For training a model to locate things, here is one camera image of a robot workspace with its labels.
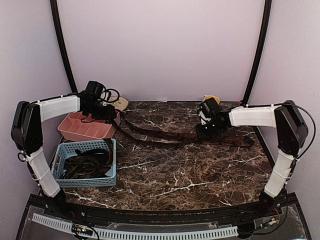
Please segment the brown red patterned tie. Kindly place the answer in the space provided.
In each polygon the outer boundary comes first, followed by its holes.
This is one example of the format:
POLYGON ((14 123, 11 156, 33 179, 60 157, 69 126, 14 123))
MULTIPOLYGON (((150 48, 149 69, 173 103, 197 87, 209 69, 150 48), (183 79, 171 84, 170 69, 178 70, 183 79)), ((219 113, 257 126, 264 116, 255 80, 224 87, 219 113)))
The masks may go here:
POLYGON ((152 146, 159 148, 182 148, 191 144, 209 144, 216 146, 230 146, 230 147, 252 147, 255 141, 248 136, 237 135, 214 135, 199 137, 196 133, 178 133, 178 132, 166 132, 161 130, 151 130, 137 127, 130 123, 123 112, 118 111, 122 122, 132 131, 140 135, 147 137, 157 138, 160 140, 166 140, 167 142, 150 141, 137 139, 128 132, 124 131, 115 120, 108 120, 117 132, 130 139, 132 142, 138 145, 152 146))

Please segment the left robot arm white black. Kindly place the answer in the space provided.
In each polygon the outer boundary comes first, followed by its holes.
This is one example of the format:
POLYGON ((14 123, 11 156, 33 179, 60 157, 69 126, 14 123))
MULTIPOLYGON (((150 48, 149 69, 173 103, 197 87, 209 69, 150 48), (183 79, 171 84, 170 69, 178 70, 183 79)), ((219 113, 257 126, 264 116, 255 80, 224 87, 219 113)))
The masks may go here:
POLYGON ((62 115, 82 112, 98 120, 114 120, 116 108, 112 104, 103 105, 92 95, 70 94, 35 101, 20 101, 15 110, 11 138, 14 141, 22 161, 27 162, 34 180, 43 194, 49 198, 63 195, 55 180, 43 150, 42 123, 62 115))

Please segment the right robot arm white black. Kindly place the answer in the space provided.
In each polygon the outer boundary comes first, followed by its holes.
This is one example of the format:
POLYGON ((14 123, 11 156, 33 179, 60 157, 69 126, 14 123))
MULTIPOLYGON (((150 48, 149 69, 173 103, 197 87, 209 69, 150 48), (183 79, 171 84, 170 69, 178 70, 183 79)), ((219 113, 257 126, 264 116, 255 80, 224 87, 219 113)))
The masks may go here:
POLYGON ((266 217, 275 208, 275 199, 291 178, 309 133, 300 108, 292 100, 267 105, 240 105, 223 110, 214 98, 199 105, 196 125, 199 139, 209 139, 230 127, 270 127, 276 129, 278 155, 272 173, 260 194, 255 213, 266 217))

